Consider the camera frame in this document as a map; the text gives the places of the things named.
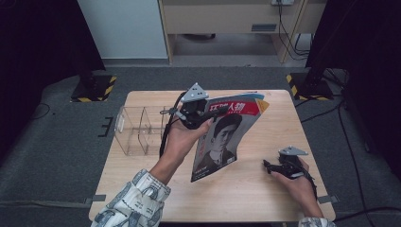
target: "white wall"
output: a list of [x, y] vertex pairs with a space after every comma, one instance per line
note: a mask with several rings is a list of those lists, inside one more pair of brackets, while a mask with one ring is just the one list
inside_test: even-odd
[[102, 59], [167, 59], [157, 0], [78, 0]]

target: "gray carpet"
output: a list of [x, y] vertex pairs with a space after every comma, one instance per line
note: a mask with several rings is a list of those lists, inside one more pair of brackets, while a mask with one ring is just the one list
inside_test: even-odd
[[[0, 169], [0, 201], [62, 201], [82, 203], [97, 188], [102, 168], [113, 140], [113, 131], [104, 134], [106, 117], [115, 119], [118, 109], [133, 90], [178, 90], [194, 82], [207, 90], [285, 89], [285, 75], [304, 72], [303, 68], [261, 67], [135, 67], [109, 68], [117, 76], [107, 101], [70, 102], [78, 77], [65, 79], [44, 90], [37, 112], [21, 134], [19, 142]], [[329, 83], [333, 93], [340, 88]], [[334, 108], [332, 101], [308, 101], [297, 107], [301, 120]], [[302, 101], [294, 100], [294, 105]], [[357, 160], [363, 194], [368, 208], [401, 208], [401, 183], [377, 154], [365, 151], [353, 119], [343, 108], [341, 117]], [[303, 123], [323, 181], [338, 218], [362, 210], [357, 176], [342, 132], [337, 110]], [[88, 208], [0, 207], [2, 226], [89, 226]], [[400, 213], [370, 214], [375, 226], [397, 226]], [[338, 226], [369, 226], [364, 215], [337, 223]]]

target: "vent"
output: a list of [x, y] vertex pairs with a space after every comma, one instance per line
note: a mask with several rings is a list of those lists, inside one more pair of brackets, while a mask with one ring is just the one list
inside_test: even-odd
[[252, 31], [275, 31], [277, 24], [253, 24]]

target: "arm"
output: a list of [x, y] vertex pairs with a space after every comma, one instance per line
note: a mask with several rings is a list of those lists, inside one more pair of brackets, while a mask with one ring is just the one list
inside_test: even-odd
[[165, 200], [170, 194], [166, 185], [199, 137], [209, 130], [211, 120], [196, 130], [188, 130], [180, 120], [170, 128], [163, 156], [150, 170], [138, 172], [118, 195], [95, 217], [95, 226], [157, 226]]
[[[309, 165], [301, 158], [300, 161], [303, 168], [308, 171]], [[336, 226], [333, 222], [324, 218], [322, 210], [314, 196], [312, 185], [306, 177], [302, 176], [291, 180], [278, 172], [272, 172], [271, 175], [278, 182], [282, 183], [288, 190], [289, 195], [301, 205], [305, 218], [300, 220], [299, 226]]]

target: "dark hair on portrait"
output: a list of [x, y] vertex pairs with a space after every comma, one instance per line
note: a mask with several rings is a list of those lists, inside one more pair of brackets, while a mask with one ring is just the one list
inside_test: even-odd
[[241, 121], [242, 121], [242, 116], [238, 113], [232, 113], [232, 114], [225, 115], [216, 124], [215, 132], [213, 133], [213, 137], [216, 138], [216, 136], [218, 136], [218, 133], [222, 129], [226, 128], [229, 125], [236, 125], [236, 127], [238, 128], [239, 124], [241, 124]]

